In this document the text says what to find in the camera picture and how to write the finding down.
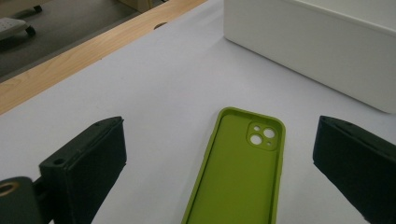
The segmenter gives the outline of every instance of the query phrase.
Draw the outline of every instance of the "wooden table edge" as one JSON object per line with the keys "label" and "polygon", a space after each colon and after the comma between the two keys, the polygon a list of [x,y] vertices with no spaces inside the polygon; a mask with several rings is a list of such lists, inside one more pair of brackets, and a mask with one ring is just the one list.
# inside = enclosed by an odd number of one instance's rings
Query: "wooden table edge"
{"label": "wooden table edge", "polygon": [[201,5],[206,0],[170,0],[14,78],[0,83],[0,115],[74,75],[111,52]]}

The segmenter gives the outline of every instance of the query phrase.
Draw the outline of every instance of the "chair wheel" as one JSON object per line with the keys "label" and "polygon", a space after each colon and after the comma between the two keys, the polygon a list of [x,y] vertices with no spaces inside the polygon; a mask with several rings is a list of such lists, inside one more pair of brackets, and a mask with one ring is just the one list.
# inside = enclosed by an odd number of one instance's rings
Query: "chair wheel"
{"label": "chair wheel", "polygon": [[35,35],[35,28],[33,28],[32,26],[29,26],[28,28],[26,28],[26,33],[29,35],[29,36],[34,36]]}
{"label": "chair wheel", "polygon": [[43,8],[41,7],[41,6],[36,6],[36,7],[33,7],[34,9],[35,9],[35,12],[42,12],[43,11]]}

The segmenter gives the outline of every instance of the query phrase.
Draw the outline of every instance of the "gray floor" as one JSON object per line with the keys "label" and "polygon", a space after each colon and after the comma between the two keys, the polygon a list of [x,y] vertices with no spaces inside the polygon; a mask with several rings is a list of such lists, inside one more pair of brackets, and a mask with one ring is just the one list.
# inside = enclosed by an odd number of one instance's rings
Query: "gray floor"
{"label": "gray floor", "polygon": [[0,41],[0,82],[140,14],[118,0],[52,0],[42,8],[11,17],[29,22],[36,35],[21,32]]}

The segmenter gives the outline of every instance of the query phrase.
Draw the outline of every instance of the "green phone case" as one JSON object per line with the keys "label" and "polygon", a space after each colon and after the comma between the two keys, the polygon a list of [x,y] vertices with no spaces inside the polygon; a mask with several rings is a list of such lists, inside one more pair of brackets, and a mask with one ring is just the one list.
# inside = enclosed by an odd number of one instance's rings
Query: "green phone case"
{"label": "green phone case", "polygon": [[221,110],[182,224],[275,224],[284,140],[278,119]]}

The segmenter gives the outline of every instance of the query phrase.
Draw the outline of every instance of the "white box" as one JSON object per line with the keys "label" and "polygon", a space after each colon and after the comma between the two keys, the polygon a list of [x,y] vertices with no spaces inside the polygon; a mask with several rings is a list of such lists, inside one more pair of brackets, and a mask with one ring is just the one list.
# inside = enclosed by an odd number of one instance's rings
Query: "white box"
{"label": "white box", "polygon": [[224,35],[396,114],[394,0],[224,0]]}

